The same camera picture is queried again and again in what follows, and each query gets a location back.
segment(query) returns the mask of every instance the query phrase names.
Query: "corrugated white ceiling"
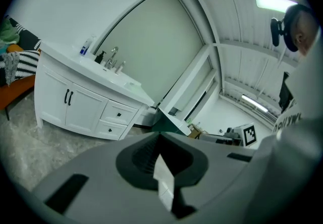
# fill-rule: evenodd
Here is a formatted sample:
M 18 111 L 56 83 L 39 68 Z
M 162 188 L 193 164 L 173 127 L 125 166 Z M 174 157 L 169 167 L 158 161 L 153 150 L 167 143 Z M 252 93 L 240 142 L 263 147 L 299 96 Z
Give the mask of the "corrugated white ceiling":
M 305 0 L 292 1 L 304 4 Z M 222 59 L 224 93 L 236 99 L 245 93 L 269 108 L 273 115 L 279 115 L 283 73 L 291 73 L 299 59 L 299 54 L 289 51 L 283 40 L 279 47 L 272 44 L 270 20 L 282 19 L 284 13 L 258 8 L 255 0 L 203 0 L 203 3 L 220 44 L 226 43 L 216 44 Z M 240 47 L 241 43 L 251 45 L 251 49 Z

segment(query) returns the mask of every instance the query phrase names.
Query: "orange sofa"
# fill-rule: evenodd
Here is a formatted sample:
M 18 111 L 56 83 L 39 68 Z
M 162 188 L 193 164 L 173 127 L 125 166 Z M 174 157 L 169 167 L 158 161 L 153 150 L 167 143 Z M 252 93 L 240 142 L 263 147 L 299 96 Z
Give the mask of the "orange sofa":
M 23 51 L 21 47 L 16 44 L 10 45 L 7 52 L 20 52 Z M 31 89 L 35 84 L 35 75 L 16 80 L 10 84 L 0 87 L 0 109 L 6 111 L 7 119 L 9 120 L 8 105 L 13 102 L 17 97 Z

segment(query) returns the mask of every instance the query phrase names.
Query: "fluorescent light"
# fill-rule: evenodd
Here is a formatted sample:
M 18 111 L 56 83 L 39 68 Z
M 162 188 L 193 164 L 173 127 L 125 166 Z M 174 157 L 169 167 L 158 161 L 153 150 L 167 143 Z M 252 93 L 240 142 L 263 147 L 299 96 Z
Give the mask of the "fluorescent light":
M 289 0 L 256 0 L 259 8 L 275 10 L 285 13 L 287 8 L 297 3 Z
M 259 104 L 258 102 L 254 101 L 253 99 L 251 99 L 250 97 L 247 97 L 245 95 L 241 96 L 242 99 L 244 99 L 245 101 L 248 101 L 250 104 L 255 105 L 257 108 L 259 108 L 260 110 L 264 111 L 265 113 L 268 112 L 268 109 L 265 108 L 264 106 L 262 106 L 261 104 Z

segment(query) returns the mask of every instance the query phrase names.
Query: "gray floor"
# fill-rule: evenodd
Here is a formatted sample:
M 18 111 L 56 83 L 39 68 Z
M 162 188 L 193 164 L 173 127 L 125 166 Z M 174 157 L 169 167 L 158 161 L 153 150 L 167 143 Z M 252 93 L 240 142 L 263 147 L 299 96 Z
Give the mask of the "gray floor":
M 33 92 L 9 110 L 10 121 L 0 111 L 0 159 L 10 179 L 29 191 L 48 173 L 85 150 L 116 142 L 73 133 L 45 121 L 39 129 Z M 128 136 L 146 132 L 132 128 Z

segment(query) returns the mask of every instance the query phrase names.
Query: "faucet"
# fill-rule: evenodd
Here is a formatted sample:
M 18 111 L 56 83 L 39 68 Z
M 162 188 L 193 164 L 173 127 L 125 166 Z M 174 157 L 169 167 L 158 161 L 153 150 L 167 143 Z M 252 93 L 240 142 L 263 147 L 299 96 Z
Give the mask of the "faucet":
M 104 67 L 108 68 L 109 70 L 111 68 L 113 68 L 117 62 L 117 60 L 115 62 L 113 62 L 113 58 L 116 56 L 117 52 L 118 52 L 119 48 L 116 46 L 114 47 L 111 52 L 113 52 L 114 54 L 110 57 L 110 59 L 106 62 L 106 64 L 104 65 Z

